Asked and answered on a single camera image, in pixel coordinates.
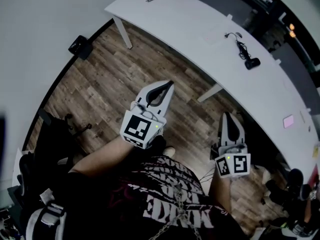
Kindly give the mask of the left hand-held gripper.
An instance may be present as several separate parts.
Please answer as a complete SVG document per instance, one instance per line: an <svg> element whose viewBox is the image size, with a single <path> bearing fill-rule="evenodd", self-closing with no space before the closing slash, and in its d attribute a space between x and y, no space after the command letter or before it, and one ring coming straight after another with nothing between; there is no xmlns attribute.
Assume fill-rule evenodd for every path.
<svg viewBox="0 0 320 240"><path fill-rule="evenodd" d="M150 148L167 123L164 116L174 89L172 80L157 81L143 87L136 101L131 103L130 110L124 114L119 132L121 138L137 148Z"/></svg>

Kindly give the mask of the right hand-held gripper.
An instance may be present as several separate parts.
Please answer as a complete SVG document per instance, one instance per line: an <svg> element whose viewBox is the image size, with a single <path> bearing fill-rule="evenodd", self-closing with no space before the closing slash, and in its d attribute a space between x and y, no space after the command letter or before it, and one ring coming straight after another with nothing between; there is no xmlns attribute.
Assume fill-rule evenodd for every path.
<svg viewBox="0 0 320 240"><path fill-rule="evenodd" d="M245 144L245 130L231 113L224 112L219 121L219 140L211 146L211 160L215 161L221 178L246 176L250 173L251 154Z"/></svg>

